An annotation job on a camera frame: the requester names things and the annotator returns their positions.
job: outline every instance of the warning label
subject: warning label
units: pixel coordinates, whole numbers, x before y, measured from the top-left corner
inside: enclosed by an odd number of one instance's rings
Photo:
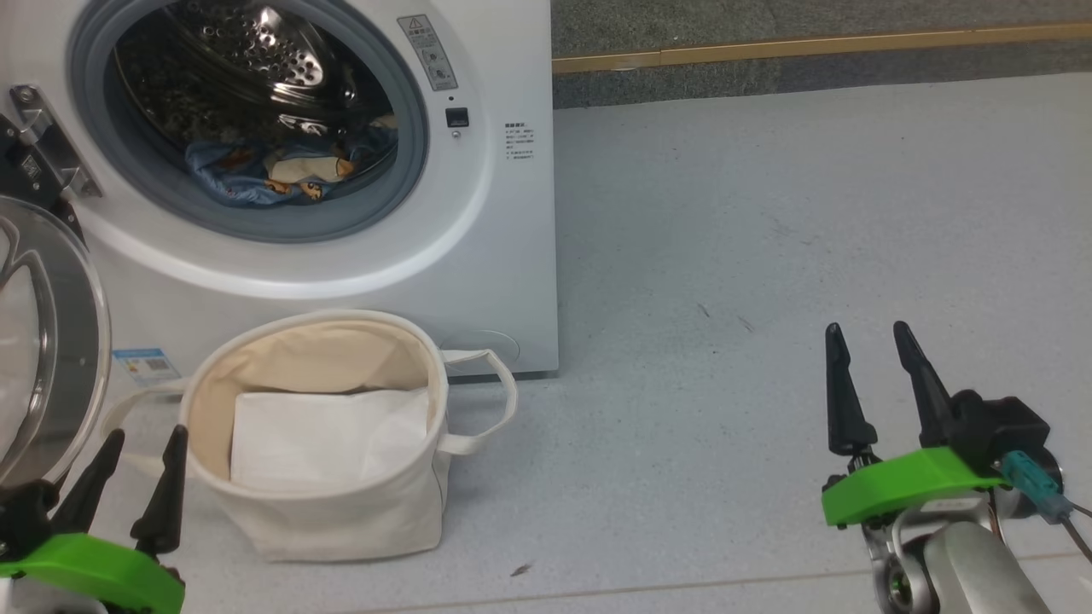
[[[532,160],[535,157],[535,130],[523,121],[505,123],[505,157]]]
[[[455,81],[455,73],[451,70],[451,62],[448,61],[448,54],[443,51],[443,45],[436,36],[432,24],[425,15],[412,15],[399,17],[399,25],[402,32],[406,33],[406,38],[413,45],[420,66],[428,75],[428,82],[432,85],[432,91],[454,90],[459,87]]]

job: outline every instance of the washing machine door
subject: washing machine door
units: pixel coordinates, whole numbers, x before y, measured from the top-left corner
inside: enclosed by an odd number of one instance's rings
[[[56,177],[25,140],[24,130],[0,117],[4,487],[64,476],[95,425],[109,374],[103,287],[76,231],[58,219],[66,203]]]

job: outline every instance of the basket handle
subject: basket handle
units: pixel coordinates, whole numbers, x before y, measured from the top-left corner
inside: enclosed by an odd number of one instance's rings
[[[156,383],[147,388],[142,388],[124,399],[118,401],[112,408],[106,411],[103,420],[98,423],[98,434],[103,439],[115,428],[120,428],[133,408],[140,404],[147,397],[154,394],[180,394],[186,390],[188,379],[176,379]],[[136,468],[138,471],[152,477],[158,477],[163,473],[163,459],[145,454],[134,454],[132,452],[121,452],[121,459]]]
[[[474,361],[476,358],[485,358],[487,363],[497,371],[497,376],[500,377],[500,383],[505,387],[505,392],[508,393],[508,401],[505,404],[505,415],[500,418],[500,422],[495,424],[492,428],[486,430],[480,435],[452,435],[446,433],[440,437],[439,442],[436,445],[436,449],[441,452],[447,452],[449,454],[455,456],[466,456],[473,454],[474,452],[482,449],[485,442],[489,440],[489,437],[494,433],[501,429],[512,417],[515,415],[515,409],[519,404],[519,390],[515,388],[515,378],[512,377],[512,371],[509,370],[505,363],[497,357],[497,353],[492,350],[444,350],[443,351],[443,362],[449,365],[454,365],[458,363],[465,363],[467,361]]]

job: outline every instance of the front-load washing machine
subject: front-load washing machine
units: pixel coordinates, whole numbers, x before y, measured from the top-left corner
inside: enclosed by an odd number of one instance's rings
[[[558,367],[547,0],[8,0],[0,46],[112,392],[322,308]]]

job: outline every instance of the cream fabric basket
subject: cream fabric basket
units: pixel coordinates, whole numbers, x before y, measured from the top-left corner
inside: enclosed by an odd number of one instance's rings
[[[484,358],[508,400],[492,428],[448,433],[444,364]],[[347,489],[272,493],[228,481],[235,398],[241,392],[343,393],[428,387],[428,432],[411,462]],[[353,560],[408,554],[440,543],[452,454],[471,454],[515,414],[511,371],[489,350],[441,352],[412,322],[378,311],[319,311],[278,320],[232,340],[188,381],[141,390],[103,418],[105,435],[138,402],[182,392],[179,422],[190,430],[189,472],[207,484],[224,510],[270,560]],[[158,474],[157,459],[127,454]]]

